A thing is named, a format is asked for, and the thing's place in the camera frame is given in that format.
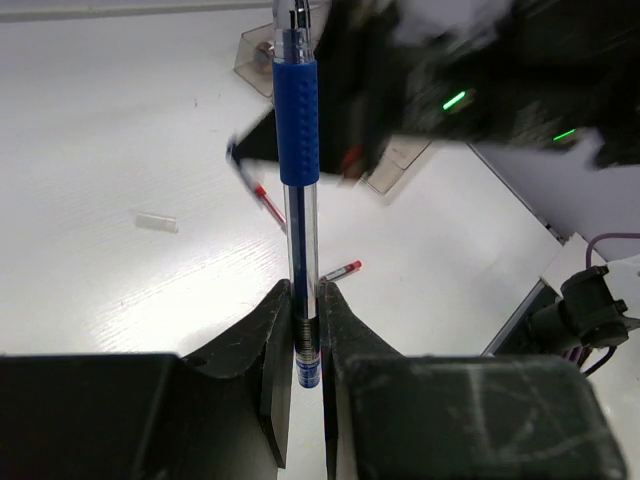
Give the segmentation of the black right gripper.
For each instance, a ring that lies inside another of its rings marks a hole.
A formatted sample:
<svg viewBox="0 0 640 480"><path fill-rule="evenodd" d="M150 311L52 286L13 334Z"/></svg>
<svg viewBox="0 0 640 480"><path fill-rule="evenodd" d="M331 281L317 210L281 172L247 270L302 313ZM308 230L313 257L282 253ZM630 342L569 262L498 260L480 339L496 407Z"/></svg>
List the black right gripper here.
<svg viewBox="0 0 640 480"><path fill-rule="evenodd" d="M635 1L305 1L273 5L272 58L318 66L319 169L371 175L394 136L639 162Z"/></svg>

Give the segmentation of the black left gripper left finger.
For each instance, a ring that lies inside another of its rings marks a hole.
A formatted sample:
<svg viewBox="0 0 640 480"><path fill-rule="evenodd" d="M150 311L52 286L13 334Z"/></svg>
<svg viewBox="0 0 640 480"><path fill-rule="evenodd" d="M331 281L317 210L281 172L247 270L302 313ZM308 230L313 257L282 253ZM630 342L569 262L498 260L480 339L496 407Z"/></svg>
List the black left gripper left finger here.
<svg viewBox="0 0 640 480"><path fill-rule="evenodd" d="M5 356L5 479L274 479L286 464L290 285L196 351Z"/></svg>

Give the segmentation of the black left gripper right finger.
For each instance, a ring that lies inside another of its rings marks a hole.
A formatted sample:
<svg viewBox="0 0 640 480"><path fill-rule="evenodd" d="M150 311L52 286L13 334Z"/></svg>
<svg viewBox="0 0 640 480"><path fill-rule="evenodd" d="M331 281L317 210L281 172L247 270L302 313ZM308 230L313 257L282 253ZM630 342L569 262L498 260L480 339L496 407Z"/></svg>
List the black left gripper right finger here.
<svg viewBox="0 0 640 480"><path fill-rule="evenodd" d="M331 479L624 479L590 382L550 356L408 357L319 293Z"/></svg>

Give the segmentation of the red gel pen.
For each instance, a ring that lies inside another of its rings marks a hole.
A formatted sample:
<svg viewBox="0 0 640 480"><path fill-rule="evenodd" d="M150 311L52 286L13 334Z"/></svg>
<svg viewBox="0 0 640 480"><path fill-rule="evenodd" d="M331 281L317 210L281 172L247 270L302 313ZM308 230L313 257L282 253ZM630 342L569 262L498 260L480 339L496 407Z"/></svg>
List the red gel pen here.
<svg viewBox="0 0 640 480"><path fill-rule="evenodd" d="M326 282L335 282L339 279L342 279L352 273L358 271L362 267L362 262L360 260L353 261L349 264L346 264L342 267L334 269L320 277L321 283Z"/></svg>

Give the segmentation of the dark blue ballpoint pen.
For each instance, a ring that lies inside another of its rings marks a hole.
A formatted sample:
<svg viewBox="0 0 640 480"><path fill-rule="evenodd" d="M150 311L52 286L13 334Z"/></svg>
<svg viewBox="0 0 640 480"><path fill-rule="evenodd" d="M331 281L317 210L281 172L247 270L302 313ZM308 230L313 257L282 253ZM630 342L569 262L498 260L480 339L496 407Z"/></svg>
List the dark blue ballpoint pen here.
<svg viewBox="0 0 640 480"><path fill-rule="evenodd" d="M299 384L320 382L318 333L318 73L307 1L273 3L273 101L284 188L295 361Z"/></svg>

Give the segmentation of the red ballpoint pen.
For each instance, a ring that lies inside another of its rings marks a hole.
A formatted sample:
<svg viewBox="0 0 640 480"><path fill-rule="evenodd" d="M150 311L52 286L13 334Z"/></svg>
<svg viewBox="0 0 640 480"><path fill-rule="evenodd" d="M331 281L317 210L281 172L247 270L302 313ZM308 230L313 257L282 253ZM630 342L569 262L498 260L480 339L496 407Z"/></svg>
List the red ballpoint pen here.
<svg viewBox="0 0 640 480"><path fill-rule="evenodd" d="M259 204L264 207L272 218L276 221L279 228L283 231L286 230L286 218L284 214L280 211L274 201L270 198L264 187L256 182L253 187L253 193L259 202Z"/></svg>

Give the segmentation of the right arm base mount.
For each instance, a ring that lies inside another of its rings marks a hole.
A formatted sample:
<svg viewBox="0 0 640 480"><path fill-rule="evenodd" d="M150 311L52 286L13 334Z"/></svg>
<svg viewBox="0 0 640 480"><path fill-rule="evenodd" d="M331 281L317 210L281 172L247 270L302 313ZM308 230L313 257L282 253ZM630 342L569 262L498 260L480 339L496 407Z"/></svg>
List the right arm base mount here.
<svg viewBox="0 0 640 480"><path fill-rule="evenodd" d="M590 353L606 353L583 372L604 366L639 328L639 259L591 266L559 292L540 283L484 350L486 355L556 355L583 367Z"/></svg>

